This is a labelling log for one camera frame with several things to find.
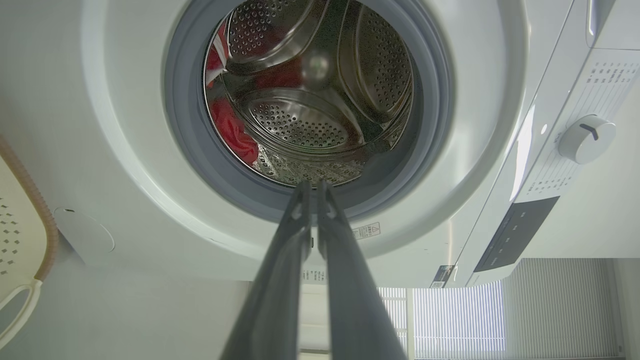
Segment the laundry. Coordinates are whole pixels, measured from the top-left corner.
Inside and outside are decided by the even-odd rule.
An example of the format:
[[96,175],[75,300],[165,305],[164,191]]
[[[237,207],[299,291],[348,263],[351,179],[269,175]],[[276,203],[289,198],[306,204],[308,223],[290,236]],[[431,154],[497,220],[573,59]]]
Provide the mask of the laundry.
[[244,123],[236,117],[226,99],[217,99],[209,105],[211,117],[222,140],[242,161],[251,165],[258,159],[258,144],[244,133]]

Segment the washing machine drum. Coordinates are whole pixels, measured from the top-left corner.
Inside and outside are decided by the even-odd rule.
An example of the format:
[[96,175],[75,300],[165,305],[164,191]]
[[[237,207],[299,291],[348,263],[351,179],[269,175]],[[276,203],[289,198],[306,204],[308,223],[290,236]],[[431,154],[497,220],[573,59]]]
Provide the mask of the washing machine drum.
[[402,36],[367,4],[189,5],[168,50],[166,109],[212,189],[278,221],[300,181],[326,179],[360,218],[424,176],[451,115],[442,41],[424,14]]

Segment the front-loading washing machine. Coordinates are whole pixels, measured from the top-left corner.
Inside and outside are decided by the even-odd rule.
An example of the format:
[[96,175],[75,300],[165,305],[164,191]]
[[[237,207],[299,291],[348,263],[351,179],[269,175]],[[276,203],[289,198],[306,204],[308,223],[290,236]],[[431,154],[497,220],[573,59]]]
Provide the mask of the front-loading washing machine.
[[[380,286],[479,284],[519,259],[479,264],[598,4],[4,4],[0,126],[88,265],[251,280],[295,183],[325,178]],[[326,280],[317,252],[301,276]]]

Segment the wall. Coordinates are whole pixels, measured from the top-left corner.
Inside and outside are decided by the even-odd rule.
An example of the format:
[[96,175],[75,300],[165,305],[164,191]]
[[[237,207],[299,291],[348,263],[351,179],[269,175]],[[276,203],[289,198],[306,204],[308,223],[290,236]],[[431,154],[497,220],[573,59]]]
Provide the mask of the wall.
[[627,360],[640,360],[640,259],[614,261]]
[[246,291],[246,282],[87,267],[62,241],[35,312],[0,359],[217,359]]

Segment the laundry basket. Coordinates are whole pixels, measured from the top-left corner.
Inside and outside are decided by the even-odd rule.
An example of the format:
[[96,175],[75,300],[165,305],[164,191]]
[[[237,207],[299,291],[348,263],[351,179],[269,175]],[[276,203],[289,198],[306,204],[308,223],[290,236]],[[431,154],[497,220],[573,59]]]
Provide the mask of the laundry basket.
[[27,300],[6,329],[3,348],[27,322],[53,264],[58,228],[26,170],[0,137],[0,311],[24,290]]

